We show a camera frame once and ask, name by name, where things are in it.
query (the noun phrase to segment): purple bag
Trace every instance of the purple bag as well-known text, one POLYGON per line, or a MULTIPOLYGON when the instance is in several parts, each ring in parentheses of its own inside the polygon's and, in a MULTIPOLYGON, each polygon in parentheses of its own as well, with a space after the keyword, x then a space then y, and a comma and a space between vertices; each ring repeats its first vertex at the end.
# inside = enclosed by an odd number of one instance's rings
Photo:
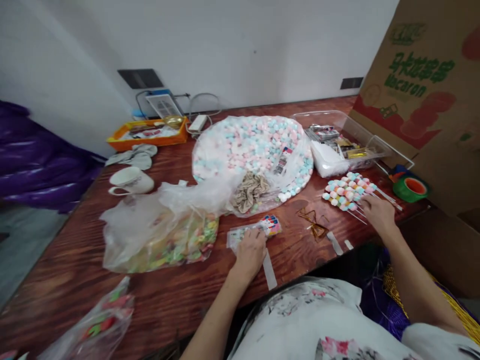
POLYGON ((103 157, 73 146, 0 101, 0 198, 68 213, 100 173, 103 157))

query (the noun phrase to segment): gold fringe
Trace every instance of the gold fringe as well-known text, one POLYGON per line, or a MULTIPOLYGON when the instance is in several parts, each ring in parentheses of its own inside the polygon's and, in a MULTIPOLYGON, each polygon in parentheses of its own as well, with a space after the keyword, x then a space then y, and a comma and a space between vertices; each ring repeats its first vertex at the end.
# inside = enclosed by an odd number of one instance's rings
MULTIPOLYGON (((430 275, 433 281, 437 281, 432 275, 430 275)), ((385 273, 383 274, 383 289, 384 291, 393 299, 395 302, 398 304, 398 306, 401 307, 403 310, 403 313, 405 316, 408 318, 409 316, 407 315, 404 305, 402 304, 402 301, 400 300, 400 295, 397 290, 397 286, 395 284, 395 279, 394 279, 394 272, 392 269, 391 265, 388 265, 388 268, 386 269, 385 273)), ((458 318, 461 320, 461 323, 463 324, 463 327, 467 331, 468 335, 470 338, 477 343, 477 345, 480 346, 480 326, 479 324, 470 316, 468 312, 466 312, 460 305, 459 303, 451 297, 449 294, 447 294, 445 291, 440 289, 441 293, 445 297, 445 299, 448 301, 450 304, 451 308, 455 311, 455 314, 458 316, 458 318)))

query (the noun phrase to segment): white dress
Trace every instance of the white dress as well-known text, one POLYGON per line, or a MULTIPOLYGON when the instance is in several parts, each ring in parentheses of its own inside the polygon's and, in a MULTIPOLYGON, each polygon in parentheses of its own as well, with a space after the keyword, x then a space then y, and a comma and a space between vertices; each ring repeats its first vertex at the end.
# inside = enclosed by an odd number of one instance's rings
POLYGON ((360 288, 308 279, 247 319, 229 360, 480 360, 480 347, 468 337, 424 323, 407 327, 399 342, 362 314, 360 288))

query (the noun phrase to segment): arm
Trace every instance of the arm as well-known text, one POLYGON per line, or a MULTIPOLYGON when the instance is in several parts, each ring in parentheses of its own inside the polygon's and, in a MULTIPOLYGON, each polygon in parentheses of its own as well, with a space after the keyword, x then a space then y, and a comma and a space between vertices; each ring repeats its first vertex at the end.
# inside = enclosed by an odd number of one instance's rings
POLYGON ((362 205, 365 216, 390 253, 396 287, 410 322, 468 336, 440 289, 407 245, 395 224, 394 207, 373 196, 365 196, 362 205))
POLYGON ((180 360, 223 359, 232 317, 250 282, 262 267, 267 254, 266 241, 263 231, 247 230, 238 245, 235 265, 180 360))

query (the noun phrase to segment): person's right hand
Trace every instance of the person's right hand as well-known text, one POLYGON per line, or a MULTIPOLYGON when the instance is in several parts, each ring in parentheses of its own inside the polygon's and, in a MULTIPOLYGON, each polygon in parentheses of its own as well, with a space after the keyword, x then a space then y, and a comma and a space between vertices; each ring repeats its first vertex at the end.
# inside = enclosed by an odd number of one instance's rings
POLYGON ((245 231, 243 239, 238 244, 236 262, 230 270, 237 280, 250 282, 257 276, 267 255, 267 236, 258 228, 245 231))
POLYGON ((374 196, 364 196, 359 204, 367 220, 383 238, 398 230, 395 224, 395 208, 386 200, 374 196))

